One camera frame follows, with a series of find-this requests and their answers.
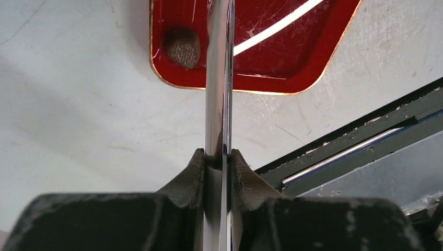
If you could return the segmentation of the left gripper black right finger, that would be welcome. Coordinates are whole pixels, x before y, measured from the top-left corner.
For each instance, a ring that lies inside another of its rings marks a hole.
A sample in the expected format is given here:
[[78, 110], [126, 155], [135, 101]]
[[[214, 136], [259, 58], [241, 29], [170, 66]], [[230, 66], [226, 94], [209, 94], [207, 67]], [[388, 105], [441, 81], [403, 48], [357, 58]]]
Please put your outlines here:
[[380, 198], [290, 198], [231, 153], [233, 250], [423, 250], [394, 203]]

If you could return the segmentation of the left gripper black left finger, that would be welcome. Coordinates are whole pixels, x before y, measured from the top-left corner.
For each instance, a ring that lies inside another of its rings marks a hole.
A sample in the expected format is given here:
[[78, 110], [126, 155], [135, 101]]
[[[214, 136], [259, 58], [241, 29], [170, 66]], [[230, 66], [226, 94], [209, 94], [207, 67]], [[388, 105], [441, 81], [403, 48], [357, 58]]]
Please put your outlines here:
[[156, 192], [37, 196], [3, 250], [202, 250], [204, 166], [197, 149]]

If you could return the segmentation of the silver metal tongs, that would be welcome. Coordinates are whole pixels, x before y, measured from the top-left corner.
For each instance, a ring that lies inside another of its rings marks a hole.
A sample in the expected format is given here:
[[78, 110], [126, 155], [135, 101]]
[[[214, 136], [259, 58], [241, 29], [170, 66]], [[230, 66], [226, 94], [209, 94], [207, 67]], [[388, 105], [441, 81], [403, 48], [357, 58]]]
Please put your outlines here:
[[203, 250], [231, 250], [231, 115], [235, 2], [212, 1], [206, 53]]

